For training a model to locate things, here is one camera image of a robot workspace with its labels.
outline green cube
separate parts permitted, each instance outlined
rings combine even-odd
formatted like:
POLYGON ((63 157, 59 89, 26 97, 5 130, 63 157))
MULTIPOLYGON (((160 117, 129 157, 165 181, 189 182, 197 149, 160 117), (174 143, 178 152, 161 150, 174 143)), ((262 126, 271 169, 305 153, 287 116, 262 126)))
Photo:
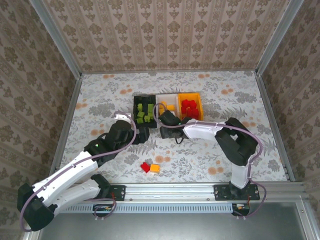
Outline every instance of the green cube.
POLYGON ((150 117, 148 115, 144 116, 144 121, 150 123, 150 117))
POLYGON ((153 104, 148 104, 148 114, 152 114, 152 111, 154 110, 153 104))
POLYGON ((152 113, 148 113, 148 117, 150 117, 150 120, 153 120, 154 119, 154 115, 152 113))
POLYGON ((143 111, 138 112, 137 116, 138 118, 143 118, 145 113, 143 111))
POLYGON ((138 123, 138 124, 143 124, 144 123, 144 119, 141 117, 141 118, 137 118, 136 119, 136 122, 138 123))
POLYGON ((142 112, 142 103, 139 103, 139 104, 138 104, 138 111, 139 111, 139 112, 142 112))

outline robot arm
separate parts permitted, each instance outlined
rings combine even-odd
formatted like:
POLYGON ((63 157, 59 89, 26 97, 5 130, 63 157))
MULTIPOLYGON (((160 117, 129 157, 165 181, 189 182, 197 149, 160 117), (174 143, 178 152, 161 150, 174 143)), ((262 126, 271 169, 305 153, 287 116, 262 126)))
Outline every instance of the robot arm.
MULTIPOLYGON (((149 129, 140 127, 132 144, 143 144, 149 138, 149 129)), ((108 133, 92 140, 70 163, 48 178, 30 186, 27 183, 18 189, 17 208, 21 212, 27 200, 50 180, 55 179, 44 190, 36 194, 26 206, 23 217, 32 231, 38 231, 48 225, 64 209, 88 199, 106 198, 111 185, 97 169, 114 159, 118 153, 81 160, 102 153, 112 152, 128 145, 134 137, 131 124, 126 119, 114 123, 108 133), (89 179, 71 187, 74 183, 89 179)))
MULTIPOLYGON (((232 176, 230 185, 233 187, 234 194, 239 194, 238 190, 244 189, 248 182, 249 159, 256 152, 257 141, 251 136, 228 127, 214 126, 208 122, 198 121, 191 118, 184 118, 182 121, 174 116, 170 111, 165 111, 159 120, 167 126, 178 126, 187 123, 180 128, 160 128, 161 137, 166 138, 183 138, 183 139, 205 139, 217 140, 226 157, 232 165, 232 176)), ((237 127, 246 130, 246 127, 236 118, 229 118, 226 122, 221 122, 227 126, 237 127)))

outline yellow block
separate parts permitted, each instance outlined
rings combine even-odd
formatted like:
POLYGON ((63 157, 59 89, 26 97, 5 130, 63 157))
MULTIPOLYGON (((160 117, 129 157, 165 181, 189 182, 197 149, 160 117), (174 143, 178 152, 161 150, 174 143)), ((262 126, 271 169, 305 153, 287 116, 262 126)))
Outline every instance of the yellow block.
MULTIPOLYGON (((165 106, 165 108, 167 108, 167 103, 166 103, 165 101, 162 101, 161 103, 165 106)), ((162 106, 161 104, 159 104, 159 109, 163 109, 164 106, 162 106)))
POLYGON ((164 108, 159 109, 159 114, 162 115, 165 112, 164 108))
POLYGON ((159 173, 160 172, 160 166, 158 164, 151 164, 150 172, 151 173, 159 173))
POLYGON ((168 105, 168 106, 166 106, 166 109, 169 110, 169 111, 174 111, 174 110, 176 110, 176 109, 175 109, 175 105, 168 105))

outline floral tablecloth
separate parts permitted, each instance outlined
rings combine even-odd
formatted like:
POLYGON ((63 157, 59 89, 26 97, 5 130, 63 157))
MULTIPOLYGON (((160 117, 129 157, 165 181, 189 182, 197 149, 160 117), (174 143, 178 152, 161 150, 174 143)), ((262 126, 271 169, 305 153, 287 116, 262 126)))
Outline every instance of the floral tablecloth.
MULTIPOLYGON (((89 141, 115 123, 115 110, 133 112, 133 96, 199 92, 204 120, 239 119, 263 143, 263 154, 252 166, 256 181, 286 181, 265 107, 253 71, 158 72, 83 75, 68 135, 63 167, 89 141)), ((104 164, 99 172, 111 183, 227 182, 231 163, 216 141, 161 139, 150 130, 145 144, 133 145, 104 164), (160 165, 160 173, 145 173, 140 165, 160 165)))

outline red cube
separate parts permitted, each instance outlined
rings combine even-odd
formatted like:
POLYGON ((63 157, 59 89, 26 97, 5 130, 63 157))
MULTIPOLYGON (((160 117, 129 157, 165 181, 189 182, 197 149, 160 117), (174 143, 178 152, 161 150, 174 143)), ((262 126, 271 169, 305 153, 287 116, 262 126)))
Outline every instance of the red cube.
POLYGON ((195 118, 199 117, 199 110, 198 108, 192 109, 192 116, 194 116, 195 118))
POLYGON ((145 171, 145 173, 148 173, 150 171, 150 166, 148 165, 148 163, 143 162, 140 167, 145 171))
POLYGON ((186 115, 190 118, 192 117, 192 109, 191 108, 188 108, 186 115))
POLYGON ((190 108, 192 108, 192 109, 197 108, 197 103, 196 103, 196 101, 195 101, 195 100, 189 101, 189 106, 190 106, 190 108))
POLYGON ((186 114, 187 113, 187 108, 185 106, 181 107, 181 114, 186 114))
POLYGON ((187 99, 185 99, 181 102, 181 105, 182 105, 182 107, 187 108, 187 107, 189 107, 189 101, 187 99))

